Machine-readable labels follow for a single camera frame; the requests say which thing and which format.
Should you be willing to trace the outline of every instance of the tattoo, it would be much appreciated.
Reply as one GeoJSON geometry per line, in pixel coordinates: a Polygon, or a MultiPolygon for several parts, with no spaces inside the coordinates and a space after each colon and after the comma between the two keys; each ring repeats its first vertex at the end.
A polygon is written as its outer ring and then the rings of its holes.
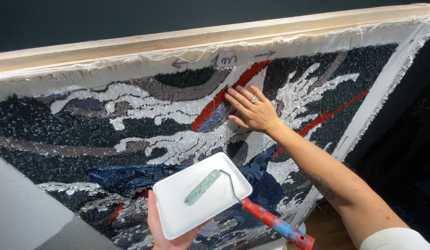
{"type": "Polygon", "coordinates": [[[301,172],[303,173],[304,177],[306,177],[306,179],[308,179],[320,191],[324,198],[327,200],[332,200],[335,198],[334,191],[332,191],[332,188],[325,179],[323,179],[318,174],[307,170],[302,170],[301,172]]]}

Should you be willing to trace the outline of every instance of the hand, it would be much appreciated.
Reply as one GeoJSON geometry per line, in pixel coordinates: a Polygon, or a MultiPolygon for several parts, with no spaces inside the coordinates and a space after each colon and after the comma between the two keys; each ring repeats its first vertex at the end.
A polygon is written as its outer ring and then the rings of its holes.
{"type": "Polygon", "coordinates": [[[241,116],[229,116],[240,126],[268,134],[282,123],[272,103],[255,86],[250,86],[249,90],[240,85],[236,86],[236,90],[228,88],[224,96],[240,112],[241,116]],[[251,102],[254,96],[258,97],[256,103],[251,102]]]}
{"type": "Polygon", "coordinates": [[[159,220],[158,209],[156,207],[156,196],[152,190],[149,190],[149,199],[147,201],[148,217],[150,231],[153,236],[153,250],[187,250],[195,239],[200,228],[209,223],[212,219],[197,226],[189,232],[179,236],[174,240],[167,240],[162,233],[161,221],[159,220]]]}

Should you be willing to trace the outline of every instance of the wooden frame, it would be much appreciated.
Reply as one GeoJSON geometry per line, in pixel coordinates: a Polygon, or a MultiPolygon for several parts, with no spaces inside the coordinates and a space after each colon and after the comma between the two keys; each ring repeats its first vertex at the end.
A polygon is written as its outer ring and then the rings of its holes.
{"type": "Polygon", "coordinates": [[[112,59],[138,53],[204,48],[212,44],[242,41],[263,42],[274,37],[290,38],[298,34],[316,35],[358,25],[428,15],[430,4],[417,3],[30,48],[0,53],[0,74],[91,63],[98,59],[112,59]]]}

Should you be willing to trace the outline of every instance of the white sleeve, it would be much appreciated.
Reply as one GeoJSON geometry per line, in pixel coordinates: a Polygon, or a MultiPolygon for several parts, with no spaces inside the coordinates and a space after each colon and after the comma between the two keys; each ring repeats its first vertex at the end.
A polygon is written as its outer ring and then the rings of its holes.
{"type": "Polygon", "coordinates": [[[393,227],[366,238],[360,250],[430,250],[430,244],[416,231],[393,227]]]}

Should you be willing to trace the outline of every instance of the forearm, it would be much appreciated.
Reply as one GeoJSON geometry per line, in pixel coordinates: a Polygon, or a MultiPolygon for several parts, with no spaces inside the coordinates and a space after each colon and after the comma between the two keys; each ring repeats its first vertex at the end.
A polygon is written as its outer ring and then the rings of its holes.
{"type": "Polygon", "coordinates": [[[407,227],[360,177],[283,122],[267,134],[340,213],[356,246],[379,230],[407,227]]]}

